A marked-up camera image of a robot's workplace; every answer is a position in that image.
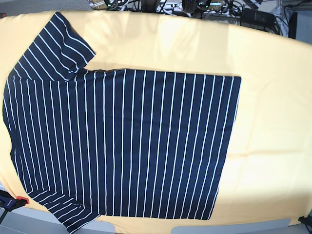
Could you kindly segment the white power strip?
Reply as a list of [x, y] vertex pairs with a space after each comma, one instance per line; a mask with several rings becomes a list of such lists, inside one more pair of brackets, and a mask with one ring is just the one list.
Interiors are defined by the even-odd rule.
[[214, 11], [219, 10], [223, 4], [222, 0], [178, 0], [177, 2], [169, 2], [161, 0], [158, 11], [182, 11], [191, 14], [195, 10]]

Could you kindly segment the black power adapter box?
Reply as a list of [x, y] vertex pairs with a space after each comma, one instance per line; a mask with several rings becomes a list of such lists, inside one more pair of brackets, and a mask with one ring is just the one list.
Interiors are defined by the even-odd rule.
[[239, 22], [240, 25], [251, 24], [273, 28], [275, 26], [275, 15], [255, 9], [244, 8]]

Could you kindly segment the blue red clamp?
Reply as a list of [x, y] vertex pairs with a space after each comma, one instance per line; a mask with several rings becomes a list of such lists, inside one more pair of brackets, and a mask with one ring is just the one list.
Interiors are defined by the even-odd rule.
[[13, 198], [7, 191], [0, 191], [0, 207], [6, 211], [11, 212], [14, 209], [20, 208], [29, 204], [29, 200], [26, 198]]

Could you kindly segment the black clamp right corner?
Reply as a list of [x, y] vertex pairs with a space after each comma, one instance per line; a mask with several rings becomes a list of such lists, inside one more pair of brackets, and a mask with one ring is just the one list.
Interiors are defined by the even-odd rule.
[[298, 219], [298, 221], [303, 225], [305, 225], [310, 234], [312, 233], [312, 216], [310, 215], [308, 215], [307, 217], [302, 216]]

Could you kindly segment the navy white striped T-shirt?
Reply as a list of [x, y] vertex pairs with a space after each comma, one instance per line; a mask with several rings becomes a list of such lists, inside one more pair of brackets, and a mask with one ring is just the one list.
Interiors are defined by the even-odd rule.
[[59, 12], [10, 72], [2, 116], [30, 198], [75, 233], [101, 215], [210, 219], [240, 77], [89, 71]]

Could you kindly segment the yellow table cloth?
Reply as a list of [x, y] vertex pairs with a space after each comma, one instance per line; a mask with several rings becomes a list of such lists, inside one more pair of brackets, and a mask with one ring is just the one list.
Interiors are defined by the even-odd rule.
[[212, 217], [101, 216], [123, 234], [289, 219], [312, 208], [312, 47], [242, 26], [168, 15], [63, 11], [95, 50], [89, 70], [236, 75], [240, 99]]

